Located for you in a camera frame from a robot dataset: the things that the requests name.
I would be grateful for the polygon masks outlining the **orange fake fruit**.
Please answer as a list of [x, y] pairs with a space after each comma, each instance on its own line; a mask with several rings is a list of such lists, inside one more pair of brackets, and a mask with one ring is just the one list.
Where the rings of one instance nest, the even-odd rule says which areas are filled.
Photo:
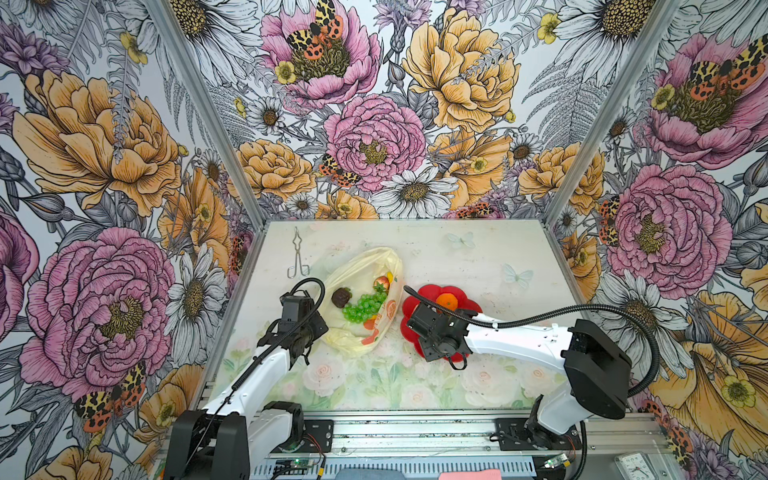
[[438, 306], [449, 311], [456, 311], [459, 307], [458, 298], [450, 292], [441, 293], [435, 300]]

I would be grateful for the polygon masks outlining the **red flower-shaped bowl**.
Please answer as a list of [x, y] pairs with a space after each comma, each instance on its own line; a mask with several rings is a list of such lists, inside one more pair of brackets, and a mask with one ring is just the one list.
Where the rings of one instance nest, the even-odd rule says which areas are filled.
[[447, 361], [464, 370], [471, 354], [465, 336], [468, 322], [483, 310], [455, 286], [428, 284], [418, 290], [406, 286], [400, 330], [425, 361]]

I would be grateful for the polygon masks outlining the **translucent yellowish plastic bag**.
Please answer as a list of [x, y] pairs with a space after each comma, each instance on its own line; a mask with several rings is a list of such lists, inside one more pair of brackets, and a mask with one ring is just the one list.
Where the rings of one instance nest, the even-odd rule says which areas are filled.
[[404, 263], [388, 247], [369, 249], [342, 263], [324, 281], [319, 312], [322, 340], [347, 357], [373, 351], [392, 326], [403, 295]]

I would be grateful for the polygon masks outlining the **dark purple fake mangosteen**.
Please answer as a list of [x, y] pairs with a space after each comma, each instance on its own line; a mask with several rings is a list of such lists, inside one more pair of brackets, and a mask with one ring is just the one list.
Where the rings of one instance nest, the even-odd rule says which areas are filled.
[[335, 290], [331, 296], [332, 304], [339, 309], [343, 309], [352, 299], [353, 294], [347, 287], [340, 287]]

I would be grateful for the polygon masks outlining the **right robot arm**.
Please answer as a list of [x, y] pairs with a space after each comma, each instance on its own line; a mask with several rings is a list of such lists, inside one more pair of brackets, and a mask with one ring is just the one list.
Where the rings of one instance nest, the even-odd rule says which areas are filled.
[[630, 397], [631, 360], [596, 324], [515, 326], [472, 310], [419, 303], [406, 321], [426, 361], [464, 370], [472, 355], [527, 361], [565, 376], [539, 395], [527, 419], [499, 420], [501, 449], [554, 450], [579, 444], [577, 426], [592, 417], [621, 420]]

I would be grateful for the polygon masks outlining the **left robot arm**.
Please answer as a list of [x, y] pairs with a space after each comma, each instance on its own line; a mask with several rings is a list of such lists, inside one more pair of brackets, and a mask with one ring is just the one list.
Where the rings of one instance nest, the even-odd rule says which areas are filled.
[[175, 421], [164, 479], [248, 479], [278, 447], [302, 444], [302, 406], [266, 398], [328, 331], [319, 313], [323, 300], [323, 292], [313, 298], [305, 290], [280, 298], [282, 313], [258, 340], [251, 363], [205, 406], [186, 410]]

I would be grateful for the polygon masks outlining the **green fake grapes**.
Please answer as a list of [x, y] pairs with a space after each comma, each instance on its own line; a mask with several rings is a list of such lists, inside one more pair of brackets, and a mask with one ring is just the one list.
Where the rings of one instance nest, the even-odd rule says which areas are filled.
[[375, 318], [387, 299], [383, 294], [365, 294], [356, 303], [348, 303], [342, 314], [345, 320], [353, 324], [363, 324]]

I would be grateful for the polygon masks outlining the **metal tongs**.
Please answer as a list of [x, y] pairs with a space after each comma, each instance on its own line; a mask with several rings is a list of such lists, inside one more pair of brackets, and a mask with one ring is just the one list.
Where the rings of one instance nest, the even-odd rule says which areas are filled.
[[302, 242], [303, 239], [300, 235], [299, 229], [297, 227], [294, 228], [294, 235], [292, 238], [292, 245], [294, 249], [294, 263], [287, 268], [286, 275], [289, 279], [294, 279], [297, 277], [308, 277], [310, 275], [311, 269], [308, 264], [306, 264], [303, 260], [302, 256]]

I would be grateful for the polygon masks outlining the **small circuit board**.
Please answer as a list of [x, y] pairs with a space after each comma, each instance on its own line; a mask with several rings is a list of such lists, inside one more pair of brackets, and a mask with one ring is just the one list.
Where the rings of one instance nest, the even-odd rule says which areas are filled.
[[281, 476], [290, 475], [308, 475], [315, 474], [317, 479], [321, 479], [325, 473], [327, 460], [325, 458], [310, 461], [309, 459], [294, 459], [278, 461], [271, 474], [271, 479], [275, 480]]

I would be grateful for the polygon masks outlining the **pink cloth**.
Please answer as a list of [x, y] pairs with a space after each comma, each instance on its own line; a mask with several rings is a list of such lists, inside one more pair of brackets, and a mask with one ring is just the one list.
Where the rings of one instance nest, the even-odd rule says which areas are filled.
[[501, 480], [499, 469], [486, 469], [480, 471], [460, 471], [441, 473], [438, 480]]

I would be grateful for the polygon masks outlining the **white clock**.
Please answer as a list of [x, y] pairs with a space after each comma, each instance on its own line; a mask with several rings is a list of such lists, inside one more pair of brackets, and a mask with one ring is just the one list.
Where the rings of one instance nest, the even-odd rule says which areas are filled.
[[643, 453], [627, 453], [615, 458], [624, 480], [656, 480], [656, 474]]

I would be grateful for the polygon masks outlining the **aluminium front rail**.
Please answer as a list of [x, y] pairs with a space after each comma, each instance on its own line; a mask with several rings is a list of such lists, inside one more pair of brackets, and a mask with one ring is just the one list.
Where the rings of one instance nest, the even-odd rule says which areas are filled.
[[[649, 414], [629, 414], [622, 420], [593, 417], [577, 426], [582, 447], [576, 451], [501, 451], [489, 440], [497, 418], [526, 419], [523, 411], [436, 412], [320, 412], [304, 414], [304, 421], [335, 422], [332, 450], [328, 454], [302, 454], [285, 446], [270, 453], [280, 456], [320, 455], [327, 458], [399, 457], [551, 457], [556, 454], [612, 455], [664, 454], [669, 447], [660, 427]], [[160, 458], [166, 459], [171, 430]]]

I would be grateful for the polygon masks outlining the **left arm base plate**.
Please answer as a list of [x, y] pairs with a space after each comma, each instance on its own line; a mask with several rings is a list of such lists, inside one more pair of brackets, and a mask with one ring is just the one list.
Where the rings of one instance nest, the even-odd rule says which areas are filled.
[[302, 454], [328, 454], [332, 450], [335, 422], [325, 419], [304, 421], [304, 433], [295, 452]]

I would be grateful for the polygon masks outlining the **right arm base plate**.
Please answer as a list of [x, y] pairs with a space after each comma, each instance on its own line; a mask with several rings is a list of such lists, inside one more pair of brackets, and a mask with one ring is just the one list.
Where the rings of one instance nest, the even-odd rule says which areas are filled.
[[575, 427], [557, 435], [538, 426], [529, 429], [526, 422], [526, 419], [517, 417], [497, 418], [489, 440], [497, 443], [501, 451], [576, 451], [582, 447], [579, 431]]

